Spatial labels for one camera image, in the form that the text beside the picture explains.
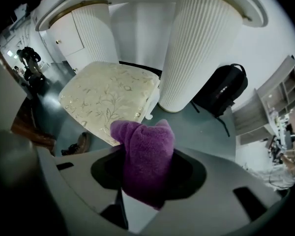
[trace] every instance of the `backpack handle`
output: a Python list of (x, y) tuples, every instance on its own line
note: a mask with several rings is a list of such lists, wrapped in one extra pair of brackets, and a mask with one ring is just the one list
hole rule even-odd
[(244, 69), (244, 67), (242, 66), (242, 65), (240, 65), (240, 64), (231, 64), (231, 66), (237, 66), (237, 65), (239, 65), (240, 66), (240, 68), (241, 68), (241, 70), (242, 70), (242, 72), (244, 73), (244, 75), (247, 77), (247, 75), (246, 75), (246, 71), (245, 71), (245, 69)]

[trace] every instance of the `brown shoe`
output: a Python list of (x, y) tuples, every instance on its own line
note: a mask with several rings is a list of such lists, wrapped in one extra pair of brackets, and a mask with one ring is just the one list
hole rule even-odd
[(74, 155), (87, 152), (90, 144), (90, 134), (83, 132), (76, 144), (72, 144), (68, 149), (61, 150), (62, 155)]

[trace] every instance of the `floral pattern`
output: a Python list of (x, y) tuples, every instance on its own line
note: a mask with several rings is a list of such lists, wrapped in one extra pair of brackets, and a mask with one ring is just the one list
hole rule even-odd
[(61, 91), (62, 107), (88, 131), (115, 146), (110, 124), (118, 119), (141, 122), (148, 99), (159, 84), (156, 74), (143, 69), (93, 62)]

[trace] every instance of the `bright light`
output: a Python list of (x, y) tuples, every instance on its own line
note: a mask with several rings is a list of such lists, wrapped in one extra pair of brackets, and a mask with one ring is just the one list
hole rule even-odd
[(6, 54), (8, 54), (10, 57), (12, 57), (13, 53), (9, 50)]

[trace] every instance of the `fluted white column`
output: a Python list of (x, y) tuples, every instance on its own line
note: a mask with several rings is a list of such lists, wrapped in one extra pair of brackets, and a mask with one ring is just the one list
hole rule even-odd
[(108, 5), (99, 3), (72, 11), (84, 47), (92, 61), (119, 63)]
[(182, 110), (231, 48), (242, 16), (224, 0), (178, 0), (160, 83), (162, 108)]

